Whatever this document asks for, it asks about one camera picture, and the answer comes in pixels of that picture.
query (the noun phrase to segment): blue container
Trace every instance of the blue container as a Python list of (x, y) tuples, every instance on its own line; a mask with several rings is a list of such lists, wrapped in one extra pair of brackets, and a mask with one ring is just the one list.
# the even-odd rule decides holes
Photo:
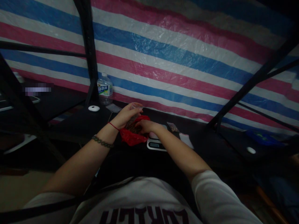
[(247, 136), (252, 138), (254, 141), (261, 145), (265, 146), (275, 146), (275, 147), (284, 147), (285, 145), (280, 141), (277, 141), (268, 134), (262, 133), (260, 131), (248, 130), (245, 132)]

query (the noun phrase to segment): floor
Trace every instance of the floor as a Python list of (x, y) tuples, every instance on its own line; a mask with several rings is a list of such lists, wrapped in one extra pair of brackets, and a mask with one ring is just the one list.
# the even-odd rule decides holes
[(52, 175), (37, 171), (30, 171), (24, 176), (0, 175), (0, 212), (22, 208)]

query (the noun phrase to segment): striped tarp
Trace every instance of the striped tarp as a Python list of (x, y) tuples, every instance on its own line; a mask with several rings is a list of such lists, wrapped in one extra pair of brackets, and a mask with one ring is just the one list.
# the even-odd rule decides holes
[[(116, 100), (207, 123), (290, 35), (293, 22), (256, 1), (92, 0), (98, 71)], [(0, 39), (84, 52), (72, 0), (2, 0)], [(1, 50), (20, 75), (87, 91), (85, 59)], [(297, 59), (294, 49), (281, 63)], [(258, 84), (242, 103), (299, 127), (298, 68)], [(242, 106), (223, 125), (295, 132)]]

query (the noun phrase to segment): red string bracelet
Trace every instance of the red string bracelet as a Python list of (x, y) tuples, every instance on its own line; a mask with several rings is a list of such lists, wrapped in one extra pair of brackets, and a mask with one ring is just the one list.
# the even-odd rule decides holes
[[(111, 122), (108, 122), (108, 123), (111, 124)], [(113, 124), (111, 124), (111, 125), (119, 131), (119, 129), (117, 127), (115, 127)]]

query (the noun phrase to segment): white shirt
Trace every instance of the white shirt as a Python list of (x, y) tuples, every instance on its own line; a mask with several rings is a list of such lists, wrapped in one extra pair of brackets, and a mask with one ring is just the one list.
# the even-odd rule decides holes
[[(192, 190), (203, 223), (261, 223), (213, 171), (207, 170), (198, 174), (192, 181)], [(43, 193), (33, 198), (25, 208), (71, 198), (73, 196), (62, 193)], [(169, 184), (157, 178), (139, 177), (119, 189), (94, 196), (81, 203), (77, 209), (73, 206), (21, 223), (202, 222), (192, 212), (182, 195)]]

